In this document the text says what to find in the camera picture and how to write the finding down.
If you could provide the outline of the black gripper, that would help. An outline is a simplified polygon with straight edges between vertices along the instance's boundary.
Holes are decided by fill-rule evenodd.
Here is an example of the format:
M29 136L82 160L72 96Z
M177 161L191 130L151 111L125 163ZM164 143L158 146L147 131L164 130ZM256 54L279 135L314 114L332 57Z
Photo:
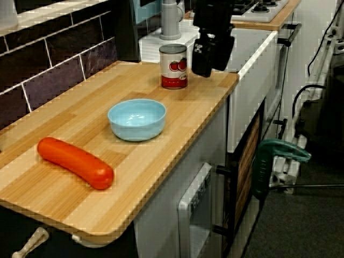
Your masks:
M234 25L229 25L226 28L199 29L200 38L195 40L192 51L191 70L194 74L210 77L212 68L220 71L225 70L235 42L235 38L231 36L233 29ZM212 41L218 41L215 53Z

